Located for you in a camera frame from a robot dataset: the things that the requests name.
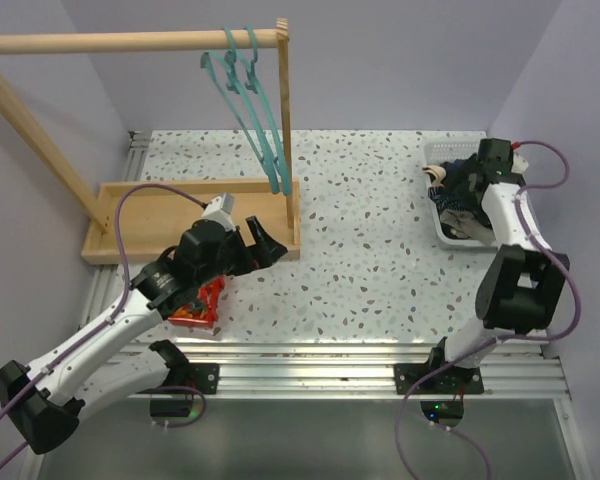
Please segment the navy striped underwear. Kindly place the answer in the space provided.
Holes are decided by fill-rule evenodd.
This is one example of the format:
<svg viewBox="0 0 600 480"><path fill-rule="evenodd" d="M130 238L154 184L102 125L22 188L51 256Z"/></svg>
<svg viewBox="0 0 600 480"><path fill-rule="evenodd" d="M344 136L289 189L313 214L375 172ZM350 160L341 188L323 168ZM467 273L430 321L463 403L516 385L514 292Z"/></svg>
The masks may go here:
<svg viewBox="0 0 600 480"><path fill-rule="evenodd" d="M468 193L433 193L428 198L436 205L437 211L444 210L468 211L477 215L482 211L481 206L474 197Z"/></svg>

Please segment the teal hanger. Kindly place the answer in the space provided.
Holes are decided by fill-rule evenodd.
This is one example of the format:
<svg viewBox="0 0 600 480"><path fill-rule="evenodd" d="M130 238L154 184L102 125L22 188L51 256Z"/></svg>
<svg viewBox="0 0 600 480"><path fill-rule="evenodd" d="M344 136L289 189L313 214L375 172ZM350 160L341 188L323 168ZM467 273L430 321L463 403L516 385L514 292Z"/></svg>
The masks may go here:
<svg viewBox="0 0 600 480"><path fill-rule="evenodd" d="M231 29L229 27L224 28L224 33L229 44L229 48L225 54L225 62L230 69L230 72L227 74L227 89L240 96L251 118L252 126L259 142L259 146L253 147L253 150L268 178L271 192L290 196L292 193L291 174L289 167L286 165L283 142L268 97L257 75L256 66L259 60L259 51L256 35L254 30L249 26L246 26L244 30L248 34L249 46L252 51L250 60L238 51L237 43ZM269 127L269 133L265 132L259 120L255 107L250 100L249 92L260 102L262 112Z"/></svg>
<svg viewBox="0 0 600 480"><path fill-rule="evenodd" d="M247 72L249 74L255 74L255 63L257 62L257 43L255 42L255 33L251 27L246 28L248 33L250 46L253 49L252 62L249 63L246 58L238 51L235 38L229 27L223 28L224 35L228 41L227 50L223 55L215 51L204 51L200 57L200 68L203 69L211 82L213 83L216 90L220 93L225 104L233 114L235 120L238 122L246 140L248 141L251 149L258 161L261 169L263 170L268 183L269 188L273 194L281 192L280 179L281 176L278 174L276 169L275 161L277 160L269 142L267 141L264 129L258 119L257 113L253 104L249 98L247 91L258 94L255 88L254 81L247 78L247 82L243 83L238 76L236 69L236 62L242 60L247 63ZM238 107L232 101L230 94L234 94L242 102L245 108L247 116L251 121L251 126L256 135L257 140L254 140L250 134L250 130L247 127L245 121L242 119Z"/></svg>

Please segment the beige grey underwear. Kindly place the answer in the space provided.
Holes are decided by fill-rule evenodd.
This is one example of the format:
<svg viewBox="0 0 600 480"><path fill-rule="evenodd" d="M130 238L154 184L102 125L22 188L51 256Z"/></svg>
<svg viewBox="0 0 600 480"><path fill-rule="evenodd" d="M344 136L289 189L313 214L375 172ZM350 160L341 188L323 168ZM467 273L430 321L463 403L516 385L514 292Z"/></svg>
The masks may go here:
<svg viewBox="0 0 600 480"><path fill-rule="evenodd" d="M443 233L456 240L474 240L485 246L493 246L495 235L490 227L482 225L468 211L444 210L440 215Z"/></svg>

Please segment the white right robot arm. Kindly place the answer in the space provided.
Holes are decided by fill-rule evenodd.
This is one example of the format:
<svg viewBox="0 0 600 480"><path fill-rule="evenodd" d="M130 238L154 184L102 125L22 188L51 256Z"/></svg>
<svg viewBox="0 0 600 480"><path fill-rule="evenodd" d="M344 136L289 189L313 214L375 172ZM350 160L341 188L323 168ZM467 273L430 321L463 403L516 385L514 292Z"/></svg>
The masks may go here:
<svg viewBox="0 0 600 480"><path fill-rule="evenodd" d="M478 368L497 344L535 340L548 328L569 281L569 258L543 238L529 206L531 185L516 164L517 144L482 139L466 159L429 168L428 197L453 235L474 227L470 239L495 250L475 295L474 315L432 351L425 379L448 392L461 370Z"/></svg>

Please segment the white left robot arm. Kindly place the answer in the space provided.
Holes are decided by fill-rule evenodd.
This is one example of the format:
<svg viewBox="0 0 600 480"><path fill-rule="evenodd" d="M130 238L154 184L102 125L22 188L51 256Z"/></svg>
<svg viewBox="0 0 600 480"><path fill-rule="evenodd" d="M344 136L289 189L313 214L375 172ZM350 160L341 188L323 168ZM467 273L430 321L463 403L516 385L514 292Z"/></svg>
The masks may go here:
<svg viewBox="0 0 600 480"><path fill-rule="evenodd" d="M88 404L79 398L79 388L133 339L194 301L201 287L223 275L269 268L287 254L256 217L246 223L251 245L239 228L196 221L87 327L28 364L11 360L0 368L0 404L27 446L45 454L64 443Z"/></svg>

